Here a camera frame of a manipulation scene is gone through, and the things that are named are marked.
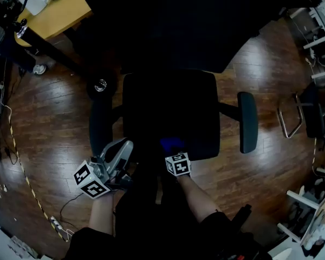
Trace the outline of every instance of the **chair seat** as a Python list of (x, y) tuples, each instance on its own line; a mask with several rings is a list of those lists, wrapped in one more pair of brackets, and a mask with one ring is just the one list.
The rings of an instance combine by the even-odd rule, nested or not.
[(133, 140), (135, 153), (162, 150), (161, 139), (177, 138), (190, 160), (212, 158), (220, 147), (217, 105), (216, 80), (211, 73), (128, 74), (123, 83), (124, 136)]

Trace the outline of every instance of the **floor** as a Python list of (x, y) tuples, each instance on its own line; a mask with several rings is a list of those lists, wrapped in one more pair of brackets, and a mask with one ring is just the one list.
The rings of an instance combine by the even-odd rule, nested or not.
[[(72, 53), (68, 40), (53, 40)], [(111, 63), (112, 55), (107, 62)], [(292, 139), (285, 139), (277, 118), (282, 103), (289, 128), (298, 122), (296, 108), (289, 107), (291, 94), (309, 83), (310, 69), (300, 57), (285, 20), (271, 22), (261, 34), (250, 39), (222, 74), (216, 74), (218, 96), (222, 102), (236, 104), (238, 91), (252, 92), (259, 115), (257, 148), (249, 154), (239, 151), (238, 123), (221, 116), (221, 144), (218, 157), (192, 163), (192, 178), (232, 218), (245, 204), (252, 215), (245, 228), (263, 245), (272, 244), (268, 232), (276, 233), (275, 224), (286, 212), (287, 190), (298, 190), (311, 176), (314, 140), (304, 128)], [(121, 103), (121, 84), (113, 106)], [(86, 84), (63, 66), (56, 64), (47, 74), (26, 74), (9, 101), (17, 147), (30, 183), (44, 210), (59, 218), (59, 210), (79, 191), (73, 171), (91, 156), (88, 117), (91, 101)], [(7, 116), (3, 131), (9, 138)], [(122, 121), (113, 127), (115, 138), (122, 136)], [(6, 157), (0, 162), (0, 224), (9, 233), (29, 244), (37, 252), (62, 258), (68, 244), (59, 238), (37, 206), (19, 164)], [(87, 226), (92, 201), (85, 196), (69, 203), (65, 219), (77, 228)], [(64, 228), (75, 230), (71, 225)]]

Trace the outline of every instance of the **chair caster wheel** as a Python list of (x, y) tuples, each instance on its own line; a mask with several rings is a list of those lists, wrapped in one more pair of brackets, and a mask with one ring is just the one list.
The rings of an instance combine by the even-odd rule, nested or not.
[(109, 69), (94, 74), (87, 83), (87, 93), (94, 101), (111, 98), (116, 90), (116, 73)]

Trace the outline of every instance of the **person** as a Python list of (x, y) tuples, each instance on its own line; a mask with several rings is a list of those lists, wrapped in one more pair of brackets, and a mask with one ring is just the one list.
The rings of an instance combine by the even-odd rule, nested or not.
[[(115, 212), (113, 193), (94, 200), (89, 225), (74, 233), (64, 260), (220, 259), (229, 248), (230, 255), (236, 255), (238, 242), (249, 243), (234, 241), (238, 233), (234, 225), (189, 175), (174, 177), (164, 164), (153, 168), (152, 163), (148, 159), (137, 166), (133, 186)], [(155, 204), (158, 175), (163, 191), (160, 205)]]
[(0, 55), (30, 73), (42, 75), (47, 70), (45, 64), (36, 64), (36, 60), (16, 42), (13, 31), (5, 31), (2, 27), (0, 27)]

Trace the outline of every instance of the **wooden floor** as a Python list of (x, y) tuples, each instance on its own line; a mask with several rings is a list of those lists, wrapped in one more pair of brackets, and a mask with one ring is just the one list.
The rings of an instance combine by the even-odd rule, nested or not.
[[(70, 51), (68, 41), (61, 39), (58, 47)], [(235, 105), (238, 91), (254, 94), (259, 115), (258, 144), (254, 152), (241, 154), (238, 123), (222, 116), (220, 154), (193, 162), (192, 178), (230, 218), (245, 204), (252, 205), (247, 227), (257, 239), (265, 240), (260, 231), (268, 225), (271, 231), (276, 230), (275, 224), (285, 213), (285, 192), (298, 189), (312, 172), (314, 140), (307, 138), (304, 128), (292, 139), (285, 139), (276, 113), (280, 101), (288, 105), (293, 101), (291, 94), (307, 86), (308, 68), (281, 19), (263, 28), (258, 37), (242, 47), (227, 70), (216, 74), (220, 101)], [(119, 84), (114, 106), (121, 103), (121, 91)], [(57, 64), (43, 76), (26, 74), (9, 106), (19, 154), (31, 185), (47, 214), (59, 218), (62, 205), (79, 193), (73, 171), (91, 155), (91, 101), (85, 82)], [(290, 128), (297, 123), (295, 111), (287, 107), (284, 112)], [(6, 117), (3, 129), (13, 148)], [(114, 136), (122, 136), (121, 120), (114, 125)], [(7, 158), (0, 163), (0, 184), (8, 188), (7, 193), (1, 191), (1, 226), (37, 252), (62, 258), (68, 244), (45, 220), (19, 165), (12, 165)], [(91, 204), (82, 196), (71, 202), (63, 215), (81, 228), (87, 225)], [(64, 228), (75, 230), (67, 224)]]

